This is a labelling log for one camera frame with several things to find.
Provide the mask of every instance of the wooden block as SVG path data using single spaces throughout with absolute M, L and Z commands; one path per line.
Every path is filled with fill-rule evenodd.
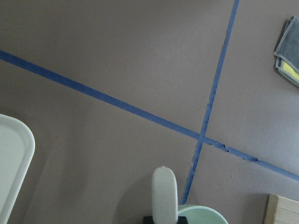
M 264 224 L 299 224 L 299 202 L 269 195 Z

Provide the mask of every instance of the taupe surface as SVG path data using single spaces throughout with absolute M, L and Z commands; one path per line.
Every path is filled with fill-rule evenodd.
M 0 49 L 199 131 L 232 5 L 7 1 Z
M 9 223 L 140 223 L 151 214 L 151 175 L 160 166 L 175 172 L 181 197 L 196 140 L 0 66 L 1 93 L 9 96 L 1 111 L 26 123 L 36 139 Z
M 232 6 L 7 1 L 0 49 L 199 132 Z M 299 90 L 273 68 L 298 6 L 240 1 L 207 137 L 299 175 Z M 141 223 L 162 165 L 181 199 L 196 140 L 2 61 L 0 102 L 36 139 L 9 224 Z M 187 203 L 261 224 L 268 194 L 299 200 L 298 185 L 204 144 Z
M 262 224 L 269 194 L 299 200 L 299 182 L 204 144 L 187 203 L 217 210 L 230 224 Z
M 240 1 L 207 137 L 299 175 L 299 89 L 273 52 L 298 1 Z

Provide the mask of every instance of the mint green cup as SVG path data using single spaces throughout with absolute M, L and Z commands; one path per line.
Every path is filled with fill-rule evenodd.
M 187 217 L 188 224 L 228 224 L 219 212 L 205 206 L 179 205 L 178 215 Z

